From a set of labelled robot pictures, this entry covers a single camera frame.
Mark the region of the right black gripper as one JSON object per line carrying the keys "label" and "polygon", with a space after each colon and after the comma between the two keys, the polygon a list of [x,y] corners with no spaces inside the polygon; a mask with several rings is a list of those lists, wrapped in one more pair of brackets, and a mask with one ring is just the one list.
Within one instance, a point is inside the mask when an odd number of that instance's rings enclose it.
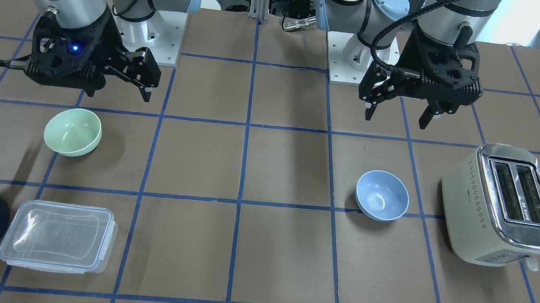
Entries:
{"label": "right black gripper", "polygon": [[144,102],[150,102],[161,77],[150,48],[127,50],[109,11],[77,29],[62,27],[58,11],[48,7],[39,18],[29,55],[0,60],[0,67],[20,70],[40,85],[83,90],[88,97],[105,87],[107,75],[114,75],[136,86]]}

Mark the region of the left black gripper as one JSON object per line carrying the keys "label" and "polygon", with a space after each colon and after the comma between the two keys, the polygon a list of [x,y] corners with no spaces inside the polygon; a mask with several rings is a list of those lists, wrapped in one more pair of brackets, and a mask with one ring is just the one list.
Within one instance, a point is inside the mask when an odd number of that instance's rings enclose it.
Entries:
{"label": "left black gripper", "polygon": [[399,73],[387,75],[385,69],[372,63],[359,84],[358,99],[365,102],[365,120],[371,121],[377,105],[396,96],[426,99],[425,110],[418,119],[425,130],[443,110],[441,104],[470,105],[483,95],[478,75],[479,51],[469,43],[473,31],[458,30],[450,45],[429,37],[416,26],[395,65]]}

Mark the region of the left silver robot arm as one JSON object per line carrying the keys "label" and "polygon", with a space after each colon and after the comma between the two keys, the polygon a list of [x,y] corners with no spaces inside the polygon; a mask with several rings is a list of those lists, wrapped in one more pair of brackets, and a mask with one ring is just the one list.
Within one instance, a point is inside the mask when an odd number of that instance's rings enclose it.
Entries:
{"label": "left silver robot arm", "polygon": [[502,0],[318,0],[317,28],[355,34],[370,52],[358,87],[365,119],[395,97],[427,101],[424,130],[436,116],[455,114],[483,95],[475,40]]}

